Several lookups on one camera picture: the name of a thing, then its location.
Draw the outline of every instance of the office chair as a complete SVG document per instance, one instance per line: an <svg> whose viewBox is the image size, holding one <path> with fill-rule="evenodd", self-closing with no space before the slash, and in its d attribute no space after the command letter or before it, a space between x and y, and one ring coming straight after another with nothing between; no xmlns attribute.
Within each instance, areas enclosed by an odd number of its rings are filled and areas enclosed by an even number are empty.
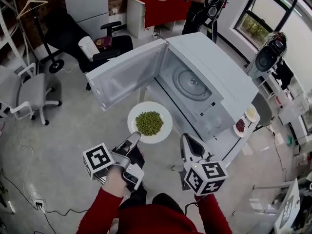
<svg viewBox="0 0 312 234"><path fill-rule="evenodd" d="M28 71L30 79L22 82L21 75ZM49 125L49 121L44 118L43 107L45 105L61 106L61 101L45 100L49 92L54 88L46 90L45 74L36 73L36 64L32 63L18 74L12 70L0 66L0 103L8 107L17 119L30 116L35 119L34 113L39 110L43 125Z"/></svg>
<svg viewBox="0 0 312 234"><path fill-rule="evenodd" d="M269 103L264 98L264 96L260 93L256 94L255 98L252 101L252 105L256 108L258 114L260 115L260 121L256 126L255 131L261 129L262 127L269 126L275 117L273 116L273 112L270 108Z"/></svg>
<svg viewBox="0 0 312 234"><path fill-rule="evenodd" d="M77 59L83 73L90 72L108 62L108 59L133 49L130 36L112 37L111 47L107 50L99 50L99 54L93 55L93 61L89 61L78 46L79 41L89 35L78 26L69 14L64 11L53 12L45 18L45 24L48 28L45 35L47 43ZM106 29L107 36L111 37L112 27L119 25L121 25L120 21L112 22L101 26L101 29ZM91 90L89 84L87 84L86 89Z"/></svg>

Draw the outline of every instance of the red sweater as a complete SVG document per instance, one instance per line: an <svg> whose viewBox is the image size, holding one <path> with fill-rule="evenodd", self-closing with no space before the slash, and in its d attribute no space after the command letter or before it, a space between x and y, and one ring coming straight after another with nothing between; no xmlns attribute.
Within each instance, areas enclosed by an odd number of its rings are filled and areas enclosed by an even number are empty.
<svg viewBox="0 0 312 234"><path fill-rule="evenodd" d="M119 218L120 234L196 234L193 222L185 215L161 205L144 205L118 210L122 201L100 189L91 208L83 217L77 234L106 234L114 218ZM198 202L207 234L231 234L226 218L213 194Z"/></svg>

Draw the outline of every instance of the white chair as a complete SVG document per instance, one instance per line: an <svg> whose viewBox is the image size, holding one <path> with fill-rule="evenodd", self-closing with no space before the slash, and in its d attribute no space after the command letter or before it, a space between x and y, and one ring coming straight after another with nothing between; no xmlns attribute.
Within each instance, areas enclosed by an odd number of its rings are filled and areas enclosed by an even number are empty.
<svg viewBox="0 0 312 234"><path fill-rule="evenodd" d="M27 72L31 78L25 83L21 75ZM61 101L45 100L47 93L53 92L54 88L46 90L45 74L36 74L36 64L32 63L18 74L3 66L0 66L0 103L10 108L11 113L17 119L30 116L35 119L34 113L39 110L43 125L49 125L44 118L43 107L45 105L61 106Z"/></svg>

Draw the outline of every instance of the plate of peas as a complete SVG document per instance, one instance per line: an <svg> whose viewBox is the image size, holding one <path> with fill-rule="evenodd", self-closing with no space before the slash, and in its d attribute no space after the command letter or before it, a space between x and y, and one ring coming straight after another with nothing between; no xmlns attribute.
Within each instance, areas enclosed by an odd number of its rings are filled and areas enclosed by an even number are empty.
<svg viewBox="0 0 312 234"><path fill-rule="evenodd" d="M168 110L152 101L136 105L128 115L130 133L142 134L140 141L155 144L163 141L172 130L173 122Z"/></svg>

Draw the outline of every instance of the gray chair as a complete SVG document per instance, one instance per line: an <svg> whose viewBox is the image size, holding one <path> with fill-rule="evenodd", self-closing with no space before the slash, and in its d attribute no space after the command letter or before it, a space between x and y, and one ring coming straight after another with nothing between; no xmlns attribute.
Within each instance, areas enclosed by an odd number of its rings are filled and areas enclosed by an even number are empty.
<svg viewBox="0 0 312 234"><path fill-rule="evenodd" d="M269 126L274 120L274 117L270 105L265 100L264 96L258 93L253 99L252 105L254 105L260 115L260 121L254 131L257 131L262 127Z"/></svg>
<svg viewBox="0 0 312 234"><path fill-rule="evenodd" d="M27 72L30 79L22 82L21 75ZM47 93L54 88L46 90L45 74L36 74L36 64L32 63L18 74L0 66L0 103L10 109L17 119L30 116L35 119L34 113L39 110L43 125L49 125L44 118L43 107L45 105L61 106L61 101L45 100Z"/></svg>

